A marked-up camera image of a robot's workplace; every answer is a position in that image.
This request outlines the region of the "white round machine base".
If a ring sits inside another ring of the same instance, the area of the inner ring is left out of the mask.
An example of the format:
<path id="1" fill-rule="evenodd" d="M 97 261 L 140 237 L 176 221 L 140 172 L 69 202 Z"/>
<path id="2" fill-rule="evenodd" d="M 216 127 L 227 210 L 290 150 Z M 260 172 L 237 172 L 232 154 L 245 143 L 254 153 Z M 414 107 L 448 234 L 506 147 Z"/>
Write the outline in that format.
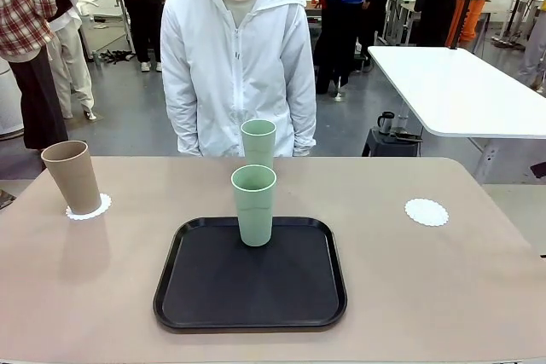
<path id="1" fill-rule="evenodd" d="M 0 141 L 24 133 L 20 110 L 21 92 L 8 62 L 0 57 Z"/>

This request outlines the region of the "black and silver mug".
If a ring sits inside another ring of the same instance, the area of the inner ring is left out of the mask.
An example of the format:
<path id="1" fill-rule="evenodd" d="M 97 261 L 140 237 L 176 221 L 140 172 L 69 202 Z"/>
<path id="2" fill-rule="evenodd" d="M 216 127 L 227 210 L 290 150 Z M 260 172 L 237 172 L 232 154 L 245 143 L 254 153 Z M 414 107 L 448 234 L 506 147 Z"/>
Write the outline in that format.
<path id="1" fill-rule="evenodd" d="M 395 113 L 390 111 L 383 112 L 377 118 L 378 131 L 382 135 L 389 135 L 391 133 L 392 121 L 395 119 Z"/>

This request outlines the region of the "person in grey trousers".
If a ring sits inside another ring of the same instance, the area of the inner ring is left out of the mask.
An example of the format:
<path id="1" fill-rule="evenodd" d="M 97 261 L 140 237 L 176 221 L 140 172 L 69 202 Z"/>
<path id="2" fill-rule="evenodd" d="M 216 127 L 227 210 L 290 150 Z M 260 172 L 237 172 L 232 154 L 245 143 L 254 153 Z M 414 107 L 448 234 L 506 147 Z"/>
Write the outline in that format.
<path id="1" fill-rule="evenodd" d="M 539 15 L 527 41 L 523 60 L 516 79 L 532 90 L 539 90 L 537 84 L 540 61 L 546 53 L 546 0 L 538 7 Z"/>

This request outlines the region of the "black vertical pole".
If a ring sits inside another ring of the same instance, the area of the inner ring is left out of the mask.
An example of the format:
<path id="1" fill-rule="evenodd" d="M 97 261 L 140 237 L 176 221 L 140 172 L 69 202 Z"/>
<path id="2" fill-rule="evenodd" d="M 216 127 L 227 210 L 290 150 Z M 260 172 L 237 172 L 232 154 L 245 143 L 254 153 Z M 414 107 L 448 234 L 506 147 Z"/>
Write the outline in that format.
<path id="1" fill-rule="evenodd" d="M 467 17 L 468 8 L 471 0 L 465 0 L 462 6 L 462 10 L 457 21 L 456 31 L 450 43 L 450 49 L 457 49 L 459 43 L 460 35 L 462 32 L 462 27 L 464 26 L 465 19 Z"/>

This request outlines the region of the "black tools on stool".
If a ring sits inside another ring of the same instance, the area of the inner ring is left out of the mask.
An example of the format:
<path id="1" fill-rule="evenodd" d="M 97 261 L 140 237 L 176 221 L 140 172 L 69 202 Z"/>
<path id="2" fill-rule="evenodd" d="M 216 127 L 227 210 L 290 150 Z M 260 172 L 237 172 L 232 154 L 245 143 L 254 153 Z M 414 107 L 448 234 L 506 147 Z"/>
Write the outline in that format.
<path id="1" fill-rule="evenodd" d="M 406 130 L 394 131 L 392 135 L 397 141 L 400 141 L 400 142 L 408 142 L 408 143 L 416 143 L 416 144 L 423 142 L 422 135 L 411 134 L 407 132 Z"/>

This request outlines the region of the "green tall plastic cup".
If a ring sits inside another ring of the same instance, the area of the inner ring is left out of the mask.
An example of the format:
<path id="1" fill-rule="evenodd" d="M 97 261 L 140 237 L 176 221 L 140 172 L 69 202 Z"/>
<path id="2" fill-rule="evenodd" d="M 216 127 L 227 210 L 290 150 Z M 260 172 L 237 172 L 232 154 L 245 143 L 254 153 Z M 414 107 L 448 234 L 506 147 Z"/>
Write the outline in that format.
<path id="1" fill-rule="evenodd" d="M 276 125 L 266 119 L 251 119 L 241 125 L 241 136 L 247 164 L 272 168 Z"/>
<path id="2" fill-rule="evenodd" d="M 276 173 L 264 165 L 245 165 L 231 175 L 240 236 L 247 246 L 270 241 L 276 180 Z"/>

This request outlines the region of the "white scalloped paper coaster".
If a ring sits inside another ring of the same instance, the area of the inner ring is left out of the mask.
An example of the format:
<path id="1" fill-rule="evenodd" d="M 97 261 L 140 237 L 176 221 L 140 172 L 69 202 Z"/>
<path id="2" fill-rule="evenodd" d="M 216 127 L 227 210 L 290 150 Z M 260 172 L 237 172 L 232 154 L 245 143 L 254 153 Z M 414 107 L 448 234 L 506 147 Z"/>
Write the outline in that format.
<path id="1" fill-rule="evenodd" d="M 444 226 L 449 221 L 447 210 L 431 199 L 410 199 L 406 202 L 404 210 L 414 222 L 428 227 Z"/>
<path id="2" fill-rule="evenodd" d="M 98 217 L 101 214 L 105 213 L 110 208 L 110 206 L 112 204 L 112 199 L 107 194 L 100 193 L 100 199 L 101 199 L 101 204 L 99 205 L 99 207 L 96 210 L 94 210 L 94 211 L 92 211 L 90 213 L 86 213 L 86 214 L 75 214 L 75 213 L 73 213 L 71 208 L 68 206 L 66 208 L 66 211 L 65 211 L 66 216 L 69 219 L 74 220 L 74 221 L 84 221 L 84 220 L 89 220 L 89 219 Z"/>

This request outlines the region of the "brown tall plastic cup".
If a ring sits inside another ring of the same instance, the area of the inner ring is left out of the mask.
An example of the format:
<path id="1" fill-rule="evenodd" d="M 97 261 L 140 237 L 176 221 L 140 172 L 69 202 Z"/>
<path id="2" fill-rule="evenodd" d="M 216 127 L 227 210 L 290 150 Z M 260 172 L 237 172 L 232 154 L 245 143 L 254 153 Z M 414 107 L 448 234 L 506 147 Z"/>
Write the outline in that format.
<path id="1" fill-rule="evenodd" d="M 41 154 L 70 211 L 87 215 L 102 204 L 89 147 L 82 141 L 65 141 L 45 148 Z"/>

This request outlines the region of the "person in white trousers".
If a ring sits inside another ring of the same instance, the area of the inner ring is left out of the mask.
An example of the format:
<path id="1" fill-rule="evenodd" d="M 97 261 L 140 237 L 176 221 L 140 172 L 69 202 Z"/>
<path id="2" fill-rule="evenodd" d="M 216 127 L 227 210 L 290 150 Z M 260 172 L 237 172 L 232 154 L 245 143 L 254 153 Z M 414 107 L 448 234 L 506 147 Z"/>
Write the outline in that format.
<path id="1" fill-rule="evenodd" d="M 71 95 L 76 95 L 86 119 L 94 121 L 97 116 L 93 113 L 92 82 L 78 34 L 82 25 L 78 1 L 55 0 L 57 11 L 48 19 L 54 37 L 47 51 L 63 118 L 73 117 Z"/>

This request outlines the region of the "person's right forearm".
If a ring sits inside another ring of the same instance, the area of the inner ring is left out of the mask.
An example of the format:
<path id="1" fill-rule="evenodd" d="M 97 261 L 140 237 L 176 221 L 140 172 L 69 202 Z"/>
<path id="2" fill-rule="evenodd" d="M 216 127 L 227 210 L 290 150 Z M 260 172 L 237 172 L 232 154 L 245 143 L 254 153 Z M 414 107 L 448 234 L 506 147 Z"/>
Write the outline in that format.
<path id="1" fill-rule="evenodd" d="M 197 98 L 193 90 L 166 91 L 166 110 L 183 155 L 200 157 L 197 133 Z"/>

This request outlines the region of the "dark grey step stool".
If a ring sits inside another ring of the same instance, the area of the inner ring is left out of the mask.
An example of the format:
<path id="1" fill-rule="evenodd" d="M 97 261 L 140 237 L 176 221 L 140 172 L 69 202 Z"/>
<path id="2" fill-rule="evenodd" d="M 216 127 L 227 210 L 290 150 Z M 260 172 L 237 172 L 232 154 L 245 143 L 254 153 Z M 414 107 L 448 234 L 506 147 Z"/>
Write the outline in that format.
<path id="1" fill-rule="evenodd" d="M 396 137 L 383 135 L 376 127 L 369 130 L 362 157 L 416 157 L 421 144 L 404 142 Z"/>

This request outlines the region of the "person in red shirt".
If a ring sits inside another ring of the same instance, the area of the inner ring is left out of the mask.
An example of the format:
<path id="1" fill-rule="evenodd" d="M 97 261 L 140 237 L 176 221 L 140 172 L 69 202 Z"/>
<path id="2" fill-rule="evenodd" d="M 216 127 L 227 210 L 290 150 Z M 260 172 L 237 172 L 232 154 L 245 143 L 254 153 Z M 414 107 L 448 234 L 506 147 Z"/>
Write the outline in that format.
<path id="1" fill-rule="evenodd" d="M 326 95 L 331 82 L 336 89 L 336 98 L 341 88 L 348 83 L 349 51 L 347 40 L 350 34 L 349 6 L 342 0 L 319 0 L 322 9 L 322 29 L 315 59 L 318 66 L 316 92 Z"/>

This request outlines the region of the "person in plaid shirt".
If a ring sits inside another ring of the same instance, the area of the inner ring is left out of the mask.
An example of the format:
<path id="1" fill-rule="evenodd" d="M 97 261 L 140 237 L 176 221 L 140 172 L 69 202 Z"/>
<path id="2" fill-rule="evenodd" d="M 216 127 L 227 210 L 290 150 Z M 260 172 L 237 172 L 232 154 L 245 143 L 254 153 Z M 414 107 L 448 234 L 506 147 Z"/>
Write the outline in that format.
<path id="1" fill-rule="evenodd" d="M 37 151 L 68 139 L 47 52 L 56 12 L 55 0 L 0 0 L 0 57 L 21 92 L 25 146 Z"/>

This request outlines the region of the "black plastic serving tray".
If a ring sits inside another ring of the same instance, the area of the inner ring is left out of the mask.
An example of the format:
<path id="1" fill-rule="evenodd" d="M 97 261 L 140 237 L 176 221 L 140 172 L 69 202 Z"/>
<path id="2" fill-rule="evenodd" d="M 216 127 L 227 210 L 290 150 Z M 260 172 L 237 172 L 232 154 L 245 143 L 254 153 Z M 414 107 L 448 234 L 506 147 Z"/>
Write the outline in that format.
<path id="1" fill-rule="evenodd" d="M 236 217 L 201 217 L 175 233 L 153 310 L 172 332 L 291 332 L 332 326 L 347 304 L 325 223 L 274 217 L 270 241 L 251 247 Z"/>

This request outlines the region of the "person's left forearm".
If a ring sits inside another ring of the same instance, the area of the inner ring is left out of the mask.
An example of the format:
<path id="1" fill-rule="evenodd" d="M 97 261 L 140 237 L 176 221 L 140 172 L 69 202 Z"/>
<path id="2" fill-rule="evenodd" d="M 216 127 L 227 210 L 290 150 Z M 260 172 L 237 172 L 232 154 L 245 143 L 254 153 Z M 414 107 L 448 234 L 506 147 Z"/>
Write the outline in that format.
<path id="1" fill-rule="evenodd" d="M 293 155 L 307 156 L 316 146 L 317 100 L 313 88 L 294 91 L 288 97 L 294 131 Z"/>

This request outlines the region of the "white rounded table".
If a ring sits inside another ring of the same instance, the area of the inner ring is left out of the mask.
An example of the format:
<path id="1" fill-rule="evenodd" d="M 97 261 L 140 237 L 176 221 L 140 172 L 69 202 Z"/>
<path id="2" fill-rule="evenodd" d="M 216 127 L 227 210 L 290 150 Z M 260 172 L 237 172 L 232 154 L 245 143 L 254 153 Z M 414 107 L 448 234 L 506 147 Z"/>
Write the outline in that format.
<path id="1" fill-rule="evenodd" d="M 546 139 L 546 98 L 465 49 L 373 46 L 369 53 L 433 135 Z"/>

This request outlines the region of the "white table leg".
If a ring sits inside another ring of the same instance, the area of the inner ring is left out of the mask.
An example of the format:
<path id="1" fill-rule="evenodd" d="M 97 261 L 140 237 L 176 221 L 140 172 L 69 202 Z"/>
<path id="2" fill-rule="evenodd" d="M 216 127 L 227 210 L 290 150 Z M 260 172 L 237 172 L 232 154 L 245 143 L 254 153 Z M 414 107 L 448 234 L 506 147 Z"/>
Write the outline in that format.
<path id="1" fill-rule="evenodd" d="M 468 139 L 481 152 L 479 162 L 473 173 L 473 177 L 479 184 L 484 184 L 492 164 L 499 152 L 500 144 L 497 139 Z"/>

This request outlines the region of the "person in white jacket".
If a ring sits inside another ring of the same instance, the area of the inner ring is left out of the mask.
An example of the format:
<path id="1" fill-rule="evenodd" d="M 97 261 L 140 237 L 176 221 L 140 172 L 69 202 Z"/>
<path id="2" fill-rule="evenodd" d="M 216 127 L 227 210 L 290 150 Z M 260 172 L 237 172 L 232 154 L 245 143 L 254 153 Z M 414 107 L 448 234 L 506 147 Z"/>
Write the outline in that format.
<path id="1" fill-rule="evenodd" d="M 274 154 L 293 155 L 288 97 L 313 88 L 305 0 L 166 0 L 160 30 L 166 91 L 193 90 L 200 157 L 244 154 L 241 125 L 276 125 Z"/>

